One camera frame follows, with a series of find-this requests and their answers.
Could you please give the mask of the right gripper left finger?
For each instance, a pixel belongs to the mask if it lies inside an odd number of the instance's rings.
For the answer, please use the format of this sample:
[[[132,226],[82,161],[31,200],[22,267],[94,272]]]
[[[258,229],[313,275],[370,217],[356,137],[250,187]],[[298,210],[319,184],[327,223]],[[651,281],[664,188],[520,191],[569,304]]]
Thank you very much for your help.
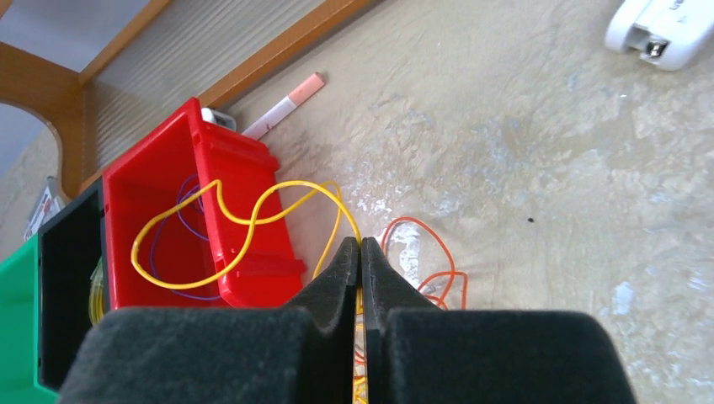
[[[61,403],[349,403],[359,243],[275,309],[131,307],[85,337]]]

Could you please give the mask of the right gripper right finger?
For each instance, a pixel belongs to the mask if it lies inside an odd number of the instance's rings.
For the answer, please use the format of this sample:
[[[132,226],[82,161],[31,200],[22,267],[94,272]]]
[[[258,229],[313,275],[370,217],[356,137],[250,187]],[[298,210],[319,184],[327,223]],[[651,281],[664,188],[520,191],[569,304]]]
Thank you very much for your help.
[[[576,311],[445,311],[361,244],[372,403],[633,403],[615,345]]]

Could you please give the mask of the red plastic bin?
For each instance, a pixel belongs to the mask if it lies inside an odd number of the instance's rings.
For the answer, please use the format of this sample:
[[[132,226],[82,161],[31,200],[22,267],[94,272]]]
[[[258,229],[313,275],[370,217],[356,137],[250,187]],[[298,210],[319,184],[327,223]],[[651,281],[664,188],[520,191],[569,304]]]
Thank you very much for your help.
[[[281,306],[303,286],[259,141],[188,99],[104,171],[109,301],[128,306]]]

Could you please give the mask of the black plastic bin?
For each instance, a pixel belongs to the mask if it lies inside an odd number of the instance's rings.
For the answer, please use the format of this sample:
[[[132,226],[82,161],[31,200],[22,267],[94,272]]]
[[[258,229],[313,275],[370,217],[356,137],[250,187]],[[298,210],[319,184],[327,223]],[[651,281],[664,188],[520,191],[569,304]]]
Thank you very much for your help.
[[[91,275],[106,258],[99,178],[38,231],[37,381],[58,392],[86,333]]]

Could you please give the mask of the green plastic bin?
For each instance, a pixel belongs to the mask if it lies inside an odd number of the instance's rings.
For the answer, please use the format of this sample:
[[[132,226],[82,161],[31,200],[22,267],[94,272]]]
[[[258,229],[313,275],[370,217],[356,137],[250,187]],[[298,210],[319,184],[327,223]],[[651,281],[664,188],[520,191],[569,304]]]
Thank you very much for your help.
[[[38,241],[31,237],[1,263],[1,402],[53,403],[37,381]]]

